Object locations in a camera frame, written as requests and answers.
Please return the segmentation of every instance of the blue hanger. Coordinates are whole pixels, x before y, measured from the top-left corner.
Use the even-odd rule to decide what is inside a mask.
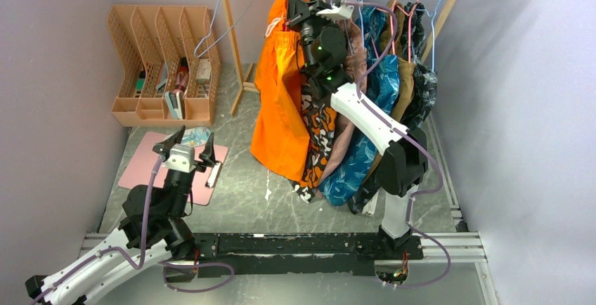
[[[430,26],[431,26],[431,28],[432,28],[432,66],[431,66],[432,72],[436,72],[436,68],[434,67],[434,39],[435,39],[435,34],[434,34],[434,18],[436,17],[436,12],[438,11],[438,9],[439,9],[439,6],[441,5],[441,2],[442,2],[442,1],[443,1],[443,0],[439,0],[439,1],[436,3],[436,6],[434,7],[434,10],[432,11],[432,14],[431,14],[431,13],[429,13],[429,12],[428,12],[428,10],[427,10],[426,8],[424,8],[424,9],[423,9],[423,8],[417,8],[417,9],[416,9],[416,11],[424,11],[424,12],[426,12],[426,14],[427,14],[429,17],[431,17],[431,20],[430,20]]]
[[[362,19],[362,6],[358,7],[358,13],[360,14],[360,28],[361,33],[362,33],[362,44],[364,44],[364,20]]]

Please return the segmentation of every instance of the brown garment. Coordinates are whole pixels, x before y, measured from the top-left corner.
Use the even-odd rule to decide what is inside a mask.
[[[387,7],[391,8],[391,5],[393,5],[393,1],[394,0],[389,0],[387,2]],[[395,35],[395,52],[399,54],[401,53],[401,43],[399,42],[399,37],[401,37],[401,34],[403,32],[403,23],[406,21],[406,14],[403,13],[400,9],[397,8],[397,6],[403,8],[403,4],[397,2],[396,4],[396,8],[395,8],[395,16],[397,17],[397,33]],[[387,44],[389,44],[391,40],[391,16],[387,13],[385,13],[385,26],[383,29],[383,32],[381,32],[381,35],[379,36],[379,52],[380,51],[384,51],[385,47],[387,47]]]
[[[391,110],[390,115],[394,120],[400,121],[406,108],[412,102],[414,92],[414,68],[416,67],[416,64],[408,63],[407,60],[400,57],[397,57],[397,63],[399,72],[399,98],[397,99],[397,104],[395,104]],[[364,182],[368,180],[368,177],[377,168],[379,162],[381,162],[381,154],[377,152],[377,156],[375,156],[375,159],[372,161],[372,166],[370,166],[370,170],[368,171],[368,174],[366,174]]]
[[[347,20],[346,26],[340,22],[339,27],[342,28],[344,32],[346,29],[348,31],[354,54],[346,57],[344,67],[346,73],[356,81],[366,72],[366,50],[363,46],[361,30],[352,20]],[[362,91],[366,91],[366,78],[362,81],[360,88]],[[331,156],[329,157],[329,161],[323,170],[323,175],[319,182],[329,176],[329,174],[342,163],[342,160],[348,151],[354,128],[354,123],[347,117],[341,114],[337,115],[337,119],[335,120],[335,140],[331,147]]]

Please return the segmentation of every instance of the wooden pole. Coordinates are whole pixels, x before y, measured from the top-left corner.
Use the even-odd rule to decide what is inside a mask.
[[[230,109],[230,114],[234,115],[236,113],[236,108],[238,108],[238,103],[240,102],[240,99],[242,99],[242,94],[244,93],[246,84],[252,84],[251,82],[248,82],[248,77],[250,76],[250,72],[252,71],[252,67],[254,66],[253,64],[251,64],[249,66],[248,72],[246,74],[243,74],[242,72],[242,63],[240,62],[240,52],[238,52],[238,43],[236,41],[236,31],[234,30],[234,28],[232,27],[232,25],[234,24],[234,16],[232,15],[232,9],[230,7],[230,0],[223,0],[223,7],[226,8],[226,21],[228,23],[228,27],[231,27],[229,34],[230,37],[230,47],[232,48],[232,56],[234,57],[234,66],[236,68],[236,75],[238,76],[238,85],[239,85],[239,89],[238,89],[238,93],[236,94],[236,97],[234,98],[234,101],[232,103],[232,107]]]
[[[447,1],[445,1],[445,5],[441,9],[441,13],[439,14],[439,17],[436,19],[436,23],[434,24],[434,36],[435,36],[435,39],[439,36],[439,32],[443,28],[443,25],[445,24],[445,21],[447,20],[447,17],[449,17],[449,13],[453,9],[453,6],[455,5],[455,2],[456,1],[457,0],[447,0]],[[428,39],[427,45],[425,47],[425,51],[422,54],[422,62],[424,62],[427,59],[430,51],[432,50],[432,44],[433,44],[432,39]]]

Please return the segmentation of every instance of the marble floor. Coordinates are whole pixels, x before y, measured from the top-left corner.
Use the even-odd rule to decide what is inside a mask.
[[[212,131],[215,143],[228,147],[228,155],[209,205],[196,205],[193,213],[185,218],[190,229],[210,233],[376,232],[384,213],[382,198],[374,216],[353,215],[346,205],[333,207],[324,199],[307,204],[292,192],[287,179],[269,172],[255,160],[250,153],[250,142],[260,107],[259,94],[245,92],[236,115],[232,117],[229,111],[237,90],[234,69],[226,65],[222,71]],[[110,232],[124,218],[122,203],[129,190],[119,187],[117,182],[143,135],[147,131],[165,134],[174,130],[131,129],[98,232]],[[424,130],[429,151],[436,157],[438,150],[429,135],[429,126],[425,125]],[[438,179],[436,172],[430,169],[422,189],[435,187]],[[267,189],[272,193],[266,200]],[[444,189],[416,199],[413,223],[426,232],[455,231]]]

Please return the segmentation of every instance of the gray floor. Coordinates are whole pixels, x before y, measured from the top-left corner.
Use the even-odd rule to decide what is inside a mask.
[[[326,200],[303,202],[292,193],[287,179],[268,172],[250,153],[250,142],[255,119],[259,112],[259,94],[245,93],[234,117],[229,110],[238,90],[234,69],[223,68],[219,87],[216,119],[212,131],[215,143],[228,147],[219,181],[211,202],[206,207],[196,206],[192,215],[185,218],[193,232],[215,233],[324,233],[324,232],[374,232],[383,217],[383,200],[380,198],[373,217],[353,215],[346,205],[332,207]],[[436,157],[436,146],[429,135],[429,151]],[[107,233],[124,218],[122,203],[129,190],[117,185],[136,147],[147,131],[170,133],[174,129],[133,128],[122,157],[117,177],[112,187],[105,214],[99,229]],[[422,188],[437,185],[438,176],[432,170],[425,176]],[[265,199],[267,188],[271,190]],[[447,194],[441,191],[416,199],[413,212],[414,225],[427,232],[453,232],[455,227]]]
[[[443,269],[442,264],[412,264],[405,284],[430,280]],[[223,280],[200,278],[176,286],[200,289]],[[237,275],[221,289],[201,294],[176,293],[162,285],[161,268],[151,267],[110,292],[98,305],[485,304],[474,264],[462,263],[453,264],[440,283],[406,290],[383,287],[377,278],[356,277],[349,273]]]

